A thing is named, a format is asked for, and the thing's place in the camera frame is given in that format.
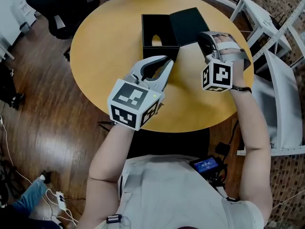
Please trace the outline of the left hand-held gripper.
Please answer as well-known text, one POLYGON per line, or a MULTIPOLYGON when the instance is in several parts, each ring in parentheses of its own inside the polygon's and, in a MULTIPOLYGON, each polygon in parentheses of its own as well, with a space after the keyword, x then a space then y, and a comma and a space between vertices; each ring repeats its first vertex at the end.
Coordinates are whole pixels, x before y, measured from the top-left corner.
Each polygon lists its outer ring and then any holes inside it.
POLYGON ((135 131, 140 130, 157 114, 165 98, 163 91, 173 64, 174 61, 164 55, 138 61, 131 69, 132 74, 117 80, 108 97, 110 119, 135 131))

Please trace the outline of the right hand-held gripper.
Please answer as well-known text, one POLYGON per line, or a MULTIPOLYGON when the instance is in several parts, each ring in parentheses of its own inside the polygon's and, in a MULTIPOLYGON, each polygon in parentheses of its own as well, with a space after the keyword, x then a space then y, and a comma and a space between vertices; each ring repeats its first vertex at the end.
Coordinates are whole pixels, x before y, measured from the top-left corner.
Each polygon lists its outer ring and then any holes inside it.
POLYGON ((201 72, 201 83, 204 91, 225 92, 230 89, 237 91, 251 91, 250 87, 239 87, 233 85, 233 64, 235 61, 244 62, 246 70, 251 62, 247 53, 242 49, 230 34, 206 31, 198 34, 198 44, 204 55, 206 67, 201 72), (217 44, 214 40, 215 35, 229 36, 234 42, 222 42, 217 44), (235 48, 240 49, 238 53, 220 55, 222 49, 235 48))

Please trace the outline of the person's right hand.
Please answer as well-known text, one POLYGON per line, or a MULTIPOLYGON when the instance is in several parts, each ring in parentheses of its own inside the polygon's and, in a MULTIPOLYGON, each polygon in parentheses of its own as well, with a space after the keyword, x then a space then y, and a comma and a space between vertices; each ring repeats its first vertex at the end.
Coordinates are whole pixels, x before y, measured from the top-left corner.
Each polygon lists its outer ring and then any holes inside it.
MULTIPOLYGON (((213 38, 217 44, 222 43, 222 42, 234 42, 231 37, 220 35, 220 34, 215 35, 213 38)), ((228 49, 220 50, 219 54, 225 55, 225 54, 238 53, 238 52, 240 52, 240 49, 228 48, 228 49)))

